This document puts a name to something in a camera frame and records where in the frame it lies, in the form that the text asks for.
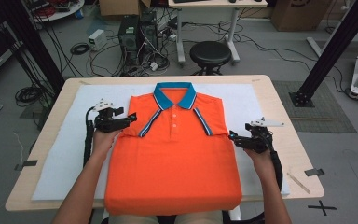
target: shirt collar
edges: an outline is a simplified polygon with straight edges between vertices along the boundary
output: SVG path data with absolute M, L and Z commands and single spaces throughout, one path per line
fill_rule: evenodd
M 191 109 L 196 99 L 196 91 L 191 82 L 160 82 L 154 90 L 154 97 L 161 110 L 173 106 L 173 102 L 164 94 L 161 88 L 187 88 L 187 92 L 182 100 L 178 103 L 183 109 Z

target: shirt sleeve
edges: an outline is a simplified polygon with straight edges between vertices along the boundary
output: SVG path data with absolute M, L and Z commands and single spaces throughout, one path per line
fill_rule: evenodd
M 140 136 L 141 131 L 147 126 L 158 110 L 153 95 L 146 94 L 132 96 L 128 114 L 136 113 L 137 120 L 130 124 L 130 127 L 123 130 L 123 135 Z
M 221 99 L 210 97 L 208 104 L 195 105 L 194 111 L 199 116 L 205 132 L 208 135 L 228 135 L 223 102 Z

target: black metal frame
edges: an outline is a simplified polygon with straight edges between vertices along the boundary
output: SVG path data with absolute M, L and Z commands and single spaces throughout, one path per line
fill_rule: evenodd
M 31 24 L 30 20 L 33 18 L 29 18 L 24 4 L 21 0 L 0 0 L 0 13 L 22 41 L 23 46 L 29 50 L 57 97 L 65 81 L 39 33 Z
M 313 94 L 357 33 L 358 0 L 351 6 L 350 11 L 333 34 L 303 85 L 297 92 L 290 93 L 295 106 L 312 106 L 311 98 Z

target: black stool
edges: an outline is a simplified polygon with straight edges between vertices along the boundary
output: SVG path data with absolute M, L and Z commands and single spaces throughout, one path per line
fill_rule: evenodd
M 216 41 L 203 41 L 194 45 L 190 50 L 190 58 L 201 70 L 193 76 L 222 75 L 220 67 L 231 59 L 231 50 L 228 46 Z

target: cardboard box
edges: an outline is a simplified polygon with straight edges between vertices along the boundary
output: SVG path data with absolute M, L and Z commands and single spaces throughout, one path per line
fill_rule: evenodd
M 315 30 L 333 0 L 279 0 L 271 22 L 278 31 Z
M 150 7 L 151 0 L 100 0 L 101 15 L 140 15 L 144 7 Z

